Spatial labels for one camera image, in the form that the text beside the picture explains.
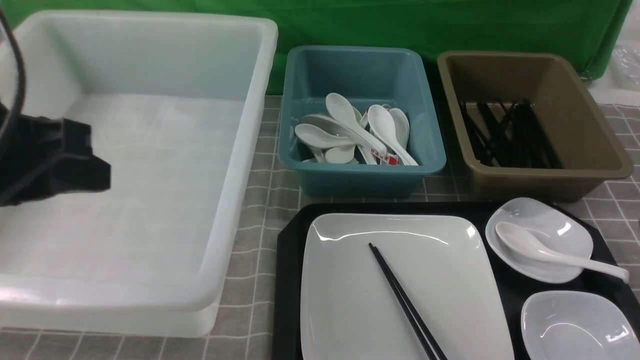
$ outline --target brown plastic bin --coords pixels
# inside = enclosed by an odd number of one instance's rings
[[[475,199],[518,196],[573,202],[608,179],[631,176],[633,163],[572,66],[552,54],[448,52],[438,58],[451,117]],[[476,159],[459,102],[528,99],[562,169],[490,167]],[[468,112],[481,131],[477,110]]]

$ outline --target plastic bag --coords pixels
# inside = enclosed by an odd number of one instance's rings
[[[629,45],[616,45],[612,60],[623,81],[640,87],[640,53],[637,50]]]

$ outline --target white square plate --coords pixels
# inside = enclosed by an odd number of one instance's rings
[[[497,285],[477,229],[458,217],[327,214],[307,235],[305,360],[425,359],[369,242],[451,360],[511,360]]]

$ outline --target green backdrop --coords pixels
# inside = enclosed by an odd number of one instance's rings
[[[299,45],[405,47],[429,70],[446,50],[564,56],[602,76],[632,0],[0,0],[13,26],[45,9],[210,12],[278,24],[270,94],[280,94],[286,56]]]

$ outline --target plastic bin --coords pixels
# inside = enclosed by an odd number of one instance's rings
[[[364,112],[389,104],[407,113],[408,151],[420,166],[303,163],[306,145],[294,134],[297,119],[326,113],[325,97],[343,95]],[[407,197],[425,175],[439,172],[447,158],[422,59],[406,49],[303,46],[287,59],[278,155],[311,196]]]
[[[475,198],[526,196],[571,202],[605,180],[624,179],[633,172],[628,154],[565,59],[552,54],[449,52],[440,55],[438,68]],[[480,164],[458,103],[496,99],[533,103],[563,169]],[[469,113],[486,131],[481,117],[472,108]]]
[[[41,12],[16,29],[23,112],[91,125],[112,173],[103,193],[0,208],[0,326],[209,333],[277,33],[267,19],[101,11]],[[14,69],[5,42],[0,99]]]

